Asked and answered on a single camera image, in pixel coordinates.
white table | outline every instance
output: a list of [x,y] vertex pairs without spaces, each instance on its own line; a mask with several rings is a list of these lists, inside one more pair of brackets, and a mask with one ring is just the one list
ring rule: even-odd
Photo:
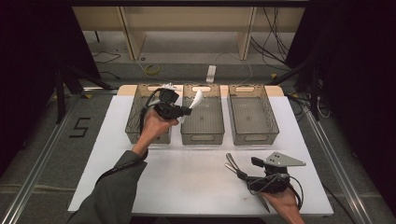
[[[133,96],[114,96],[87,162],[78,188],[68,208],[78,210],[92,192],[97,178],[112,168],[125,150],[133,145],[125,125]],[[132,213],[142,216],[263,217],[268,214],[260,201],[251,195],[247,185],[228,170],[224,163],[230,152],[241,170],[248,175],[264,176],[263,169],[253,166],[250,157],[267,158],[274,151],[306,162],[290,167],[289,173],[303,186],[303,216],[330,216],[329,200],[320,184],[317,171],[286,97],[270,97],[279,135],[271,146],[237,147],[233,145],[226,97],[222,97],[225,134],[221,146],[183,146],[180,125],[173,127],[171,144],[149,148],[148,166],[142,174]],[[298,184],[291,180],[297,189]]]

gray sleeve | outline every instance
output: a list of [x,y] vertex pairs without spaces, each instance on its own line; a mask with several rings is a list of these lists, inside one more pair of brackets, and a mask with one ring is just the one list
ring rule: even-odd
[[[116,166],[138,159],[132,151],[125,151]],[[104,177],[67,223],[129,223],[137,181],[146,165],[143,161]]]

black stand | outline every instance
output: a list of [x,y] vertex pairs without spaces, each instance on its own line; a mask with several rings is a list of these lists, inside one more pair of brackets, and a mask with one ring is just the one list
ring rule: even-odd
[[299,74],[296,81],[295,88],[297,91],[305,91],[310,85],[311,90],[311,112],[316,120],[318,116],[318,73],[320,66],[325,61],[325,58],[332,52],[337,40],[343,31],[343,24],[347,20],[348,14],[354,3],[353,1],[343,1],[339,7],[332,14],[332,17],[327,21],[323,27],[318,41],[315,43],[306,60],[300,65],[293,68],[280,78],[268,83],[268,85],[278,85],[283,81]]
[[73,66],[66,66],[63,69],[59,69],[59,72],[56,74],[56,93],[57,93],[57,103],[58,103],[58,119],[56,123],[61,122],[62,118],[65,114],[65,102],[64,102],[64,84],[67,89],[70,90],[72,94],[81,94],[83,92],[83,88],[78,81],[79,77],[83,77],[89,80],[91,83],[102,87],[104,90],[113,91],[117,88],[114,88],[99,78],[92,77],[90,74],[82,71]]

transparent storage basket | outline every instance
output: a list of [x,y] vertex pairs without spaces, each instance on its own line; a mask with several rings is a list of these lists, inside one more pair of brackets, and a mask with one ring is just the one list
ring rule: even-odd
[[220,87],[215,84],[186,84],[183,86],[183,105],[190,106],[198,90],[204,94],[181,124],[183,145],[221,145],[224,136],[224,121],[221,107]]
[[263,85],[229,85],[228,106],[234,145],[274,143],[279,129]]
[[[128,135],[129,140],[132,144],[136,143],[140,137],[140,111],[146,104],[146,101],[150,95],[162,84],[140,84],[136,88],[134,95],[134,102],[132,104],[131,112],[129,114],[128,122],[126,124],[125,132]],[[157,92],[152,100],[158,99],[159,93]],[[154,140],[153,144],[169,144],[171,142],[171,129],[165,134]]]

